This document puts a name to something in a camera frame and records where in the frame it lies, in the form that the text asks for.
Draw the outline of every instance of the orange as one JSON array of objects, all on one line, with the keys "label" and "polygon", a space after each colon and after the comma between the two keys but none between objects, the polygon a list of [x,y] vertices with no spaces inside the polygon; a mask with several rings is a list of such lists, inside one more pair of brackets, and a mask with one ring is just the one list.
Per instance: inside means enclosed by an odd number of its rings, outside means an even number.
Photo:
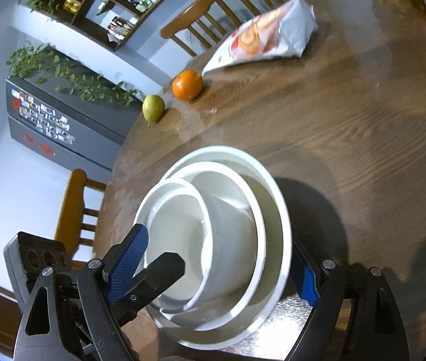
[{"label": "orange", "polygon": [[173,94],[180,100],[190,101],[199,95],[203,88],[203,79],[195,71],[181,72],[172,85]]}]

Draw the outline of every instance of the red sticker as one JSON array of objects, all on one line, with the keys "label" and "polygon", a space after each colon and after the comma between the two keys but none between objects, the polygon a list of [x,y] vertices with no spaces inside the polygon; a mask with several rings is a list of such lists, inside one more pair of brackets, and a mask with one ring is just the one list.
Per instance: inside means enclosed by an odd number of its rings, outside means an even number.
[{"label": "red sticker", "polygon": [[49,145],[43,144],[39,146],[42,150],[43,153],[46,156],[54,156],[56,153],[54,153],[53,149],[51,149],[51,147]]},{"label": "red sticker", "polygon": [[19,99],[13,99],[11,104],[13,105],[14,109],[19,109],[19,106],[21,106],[21,101]]},{"label": "red sticker", "polygon": [[23,138],[25,139],[27,144],[36,145],[36,140],[29,133],[24,132]]}]

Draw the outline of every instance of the screw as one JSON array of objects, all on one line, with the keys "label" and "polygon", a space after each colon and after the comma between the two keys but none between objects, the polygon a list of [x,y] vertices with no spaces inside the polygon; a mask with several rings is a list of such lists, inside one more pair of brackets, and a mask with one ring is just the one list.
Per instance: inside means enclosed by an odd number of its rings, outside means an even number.
[{"label": "screw", "polygon": [[41,272],[41,275],[44,277],[48,277],[49,275],[53,274],[53,268],[52,267],[45,267],[43,271]]},{"label": "screw", "polygon": [[334,263],[334,261],[333,260],[330,260],[330,259],[325,259],[324,261],[323,261],[323,267],[325,268],[325,269],[334,269],[335,268],[335,263]]},{"label": "screw", "polygon": [[100,266],[101,266],[101,260],[99,259],[92,259],[88,262],[88,267],[90,269],[97,269]]},{"label": "screw", "polygon": [[378,267],[372,267],[370,269],[371,274],[373,274],[375,277],[381,277],[382,270],[378,269]]}]

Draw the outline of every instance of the packaged food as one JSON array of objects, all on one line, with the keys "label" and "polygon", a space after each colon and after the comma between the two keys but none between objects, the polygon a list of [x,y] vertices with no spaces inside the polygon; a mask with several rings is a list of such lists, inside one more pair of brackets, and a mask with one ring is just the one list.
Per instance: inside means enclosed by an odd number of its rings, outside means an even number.
[{"label": "packaged food", "polygon": [[290,0],[241,25],[219,46],[203,74],[243,62],[301,57],[317,28],[313,7],[304,0]]}]

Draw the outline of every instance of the blue gripper pad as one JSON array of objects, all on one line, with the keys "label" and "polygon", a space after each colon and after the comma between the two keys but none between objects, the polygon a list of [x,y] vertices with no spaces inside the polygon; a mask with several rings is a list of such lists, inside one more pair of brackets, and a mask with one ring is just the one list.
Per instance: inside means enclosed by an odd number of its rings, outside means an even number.
[{"label": "blue gripper pad", "polygon": [[310,307],[316,306],[320,296],[316,289],[315,275],[295,246],[291,256],[290,278],[300,298],[306,300]]},{"label": "blue gripper pad", "polygon": [[108,278],[107,299],[110,305],[122,298],[148,246],[148,230],[144,225],[137,232]]}]

